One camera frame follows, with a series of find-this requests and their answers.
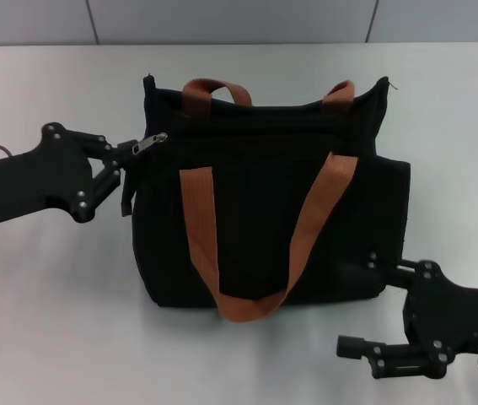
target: bag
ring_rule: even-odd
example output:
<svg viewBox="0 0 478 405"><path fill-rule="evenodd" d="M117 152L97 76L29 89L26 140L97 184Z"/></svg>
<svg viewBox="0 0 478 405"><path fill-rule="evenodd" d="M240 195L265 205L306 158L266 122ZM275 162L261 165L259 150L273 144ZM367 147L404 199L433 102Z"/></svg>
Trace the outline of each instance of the bag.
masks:
<svg viewBox="0 0 478 405"><path fill-rule="evenodd" d="M234 104L212 99L221 87ZM377 296L385 283L369 259L401 259L411 172L376 154L388 87L381 78L354 98L344 82L308 105L254 107L235 84L197 79L180 92L146 77L145 138L163 142L126 168L123 213L135 193L152 300L252 321Z"/></svg>

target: brown handle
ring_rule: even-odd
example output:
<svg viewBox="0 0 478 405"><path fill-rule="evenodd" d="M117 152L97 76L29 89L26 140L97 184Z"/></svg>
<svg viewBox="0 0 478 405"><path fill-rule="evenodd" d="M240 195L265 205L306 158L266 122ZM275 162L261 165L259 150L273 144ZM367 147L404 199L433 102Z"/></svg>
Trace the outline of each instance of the brown handle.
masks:
<svg viewBox="0 0 478 405"><path fill-rule="evenodd" d="M220 292L212 167L180 171L191 262L211 291L223 317L235 322L254 321L278 309L306 268L314 243L349 186L356 167L357 158L329 154L298 215L289 246L287 288L260 300L246 300Z"/></svg>
<svg viewBox="0 0 478 405"><path fill-rule="evenodd" d="M188 82L182 90L182 111L187 116L209 118L211 116L212 92L222 87L229 90L235 104L252 106L250 94L244 87L211 78L196 78Z"/></svg>
<svg viewBox="0 0 478 405"><path fill-rule="evenodd" d="M346 80L334 86L334 88L323 98L321 108L328 112L347 113L355 100L355 84Z"/></svg>

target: table surface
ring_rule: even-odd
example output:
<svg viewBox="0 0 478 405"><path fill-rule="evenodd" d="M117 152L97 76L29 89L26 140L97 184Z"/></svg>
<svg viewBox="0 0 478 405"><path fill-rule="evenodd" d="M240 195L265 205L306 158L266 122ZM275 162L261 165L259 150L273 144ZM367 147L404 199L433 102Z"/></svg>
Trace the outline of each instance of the table surface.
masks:
<svg viewBox="0 0 478 405"><path fill-rule="evenodd" d="M257 105L318 100L347 78L359 95L388 75L378 151L412 164L404 256L478 288L478 44L0 47L0 143L28 151L52 121L140 138L148 73L171 89L226 79ZM474 355L440 381L375 381L336 357L338 334L406 342L398 289L239 325L158 308L119 194L89 224L58 210L0 224L0 405L478 403Z"/></svg>

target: metal zipper pull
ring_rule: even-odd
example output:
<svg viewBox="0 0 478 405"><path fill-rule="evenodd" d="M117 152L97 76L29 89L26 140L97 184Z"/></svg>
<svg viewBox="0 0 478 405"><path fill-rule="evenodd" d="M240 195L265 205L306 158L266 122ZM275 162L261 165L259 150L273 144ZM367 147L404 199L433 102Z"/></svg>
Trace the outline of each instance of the metal zipper pull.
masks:
<svg viewBox="0 0 478 405"><path fill-rule="evenodd" d="M152 135L152 137L148 137L147 139L143 139L139 143L136 143L132 146L132 154L136 156L140 154L143 150L150 148L155 143L162 143L168 138L168 134L165 132L161 132L158 135Z"/></svg>

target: gray wall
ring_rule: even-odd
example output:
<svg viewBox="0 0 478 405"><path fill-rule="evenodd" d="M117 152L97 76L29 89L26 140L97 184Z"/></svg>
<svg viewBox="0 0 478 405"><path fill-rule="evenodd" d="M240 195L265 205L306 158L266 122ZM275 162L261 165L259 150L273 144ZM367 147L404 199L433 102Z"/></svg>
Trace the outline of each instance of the gray wall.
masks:
<svg viewBox="0 0 478 405"><path fill-rule="evenodd" d="M478 41L478 0L0 0L0 45L368 39Z"/></svg>

